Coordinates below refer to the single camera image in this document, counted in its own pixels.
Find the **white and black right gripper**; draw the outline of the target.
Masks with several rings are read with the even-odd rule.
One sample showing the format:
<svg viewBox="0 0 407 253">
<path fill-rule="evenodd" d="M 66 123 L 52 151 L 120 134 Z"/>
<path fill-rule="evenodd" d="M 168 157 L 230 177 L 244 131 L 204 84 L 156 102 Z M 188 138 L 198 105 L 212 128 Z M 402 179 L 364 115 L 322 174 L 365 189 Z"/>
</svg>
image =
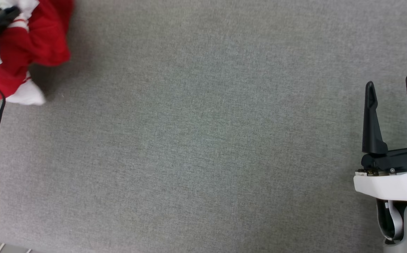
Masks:
<svg viewBox="0 0 407 253">
<path fill-rule="evenodd" d="M 407 148 L 388 151 L 382 140 L 374 83 L 367 82 L 363 114 L 362 169 L 355 172 L 357 192 L 380 200 L 407 201 Z"/>
</svg>

